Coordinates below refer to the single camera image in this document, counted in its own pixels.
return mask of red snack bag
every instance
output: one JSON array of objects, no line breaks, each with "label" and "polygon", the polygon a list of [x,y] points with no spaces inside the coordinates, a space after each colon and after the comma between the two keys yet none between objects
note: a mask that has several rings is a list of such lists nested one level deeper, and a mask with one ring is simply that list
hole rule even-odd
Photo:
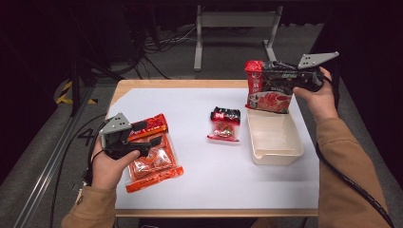
[{"label": "red snack bag", "polygon": [[207,135],[208,139],[238,142],[240,128],[240,111],[216,107],[210,115],[212,131]]},{"label": "red snack bag", "polygon": [[282,62],[246,62],[245,72],[249,86],[246,107],[288,113],[293,91],[287,81],[297,77],[291,69],[295,68]]},{"label": "red snack bag", "polygon": [[151,147],[146,158],[140,157],[128,166],[130,182],[126,184],[127,193],[139,191],[183,174],[183,168],[178,165],[169,140],[164,115],[159,114],[144,121],[147,122],[147,127],[137,132],[131,132],[129,140],[135,143],[150,142],[158,137],[162,137],[162,140],[160,144]]}]

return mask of sleeve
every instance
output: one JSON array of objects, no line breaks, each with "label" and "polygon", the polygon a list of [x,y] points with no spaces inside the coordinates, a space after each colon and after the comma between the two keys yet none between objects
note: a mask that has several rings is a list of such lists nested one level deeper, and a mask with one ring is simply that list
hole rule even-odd
[{"label": "sleeve", "polygon": [[[387,210],[374,165],[342,120],[328,119],[319,123],[317,142],[330,164]],[[369,202],[323,162],[320,162],[319,170],[319,227],[390,227]]]},{"label": "sleeve", "polygon": [[85,186],[70,212],[63,218],[63,228],[107,227],[115,220],[116,190]]}]

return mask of person's right hand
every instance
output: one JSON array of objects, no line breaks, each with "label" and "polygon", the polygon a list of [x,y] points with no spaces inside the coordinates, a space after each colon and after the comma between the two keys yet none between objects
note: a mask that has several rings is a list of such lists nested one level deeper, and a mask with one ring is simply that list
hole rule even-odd
[{"label": "person's right hand", "polygon": [[[323,67],[320,68],[320,71],[332,80],[329,71]],[[317,92],[311,92],[301,87],[294,87],[293,92],[307,101],[317,124],[325,119],[338,118],[332,86],[326,80],[323,80],[323,87]]]}]

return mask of person's left hand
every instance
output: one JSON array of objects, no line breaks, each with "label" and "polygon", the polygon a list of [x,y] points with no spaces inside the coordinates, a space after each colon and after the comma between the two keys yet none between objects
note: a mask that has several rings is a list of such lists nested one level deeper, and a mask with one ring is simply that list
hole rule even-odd
[{"label": "person's left hand", "polygon": [[[92,156],[102,151],[101,140],[97,139]],[[140,151],[135,150],[124,157],[113,160],[105,152],[101,152],[92,161],[92,187],[112,190],[115,189],[122,177],[125,168],[140,156]]]}]

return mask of clear plastic tray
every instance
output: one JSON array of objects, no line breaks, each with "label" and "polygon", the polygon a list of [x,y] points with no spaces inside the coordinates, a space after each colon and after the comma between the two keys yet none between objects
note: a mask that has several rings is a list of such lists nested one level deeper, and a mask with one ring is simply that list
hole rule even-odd
[{"label": "clear plastic tray", "polygon": [[289,165],[303,154],[296,124],[290,114],[247,109],[256,164]]}]

